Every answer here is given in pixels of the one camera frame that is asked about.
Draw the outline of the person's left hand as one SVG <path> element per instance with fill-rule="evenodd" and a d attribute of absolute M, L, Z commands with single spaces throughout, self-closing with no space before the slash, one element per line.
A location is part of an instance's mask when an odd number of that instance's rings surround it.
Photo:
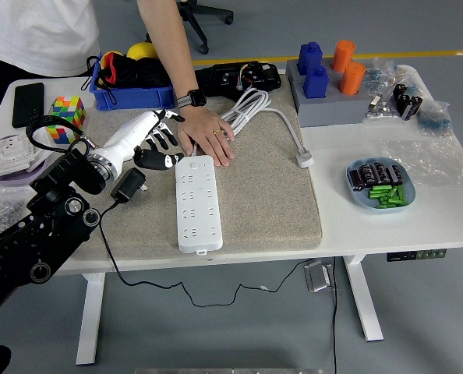
<path fill-rule="evenodd" d="M 180 110 L 184 122 L 178 124 L 178 139 L 190 156 L 197 145 L 215 166 L 227 167 L 235 157 L 230 142 L 235 140 L 231 126 L 219 115 L 205 107 L 186 106 Z"/>

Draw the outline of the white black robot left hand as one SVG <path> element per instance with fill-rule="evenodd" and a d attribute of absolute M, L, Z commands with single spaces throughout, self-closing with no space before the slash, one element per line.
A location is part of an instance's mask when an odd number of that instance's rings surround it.
<path fill-rule="evenodd" d="M 133 158 L 135 148 L 163 125 L 166 118 L 177 122 L 185 121 L 181 115 L 166 109 L 145 111 L 125 123 L 102 148 L 95 150 L 96 154 L 107 160 L 106 166 L 111 169 L 113 179 L 122 173 L 122 165 Z"/>

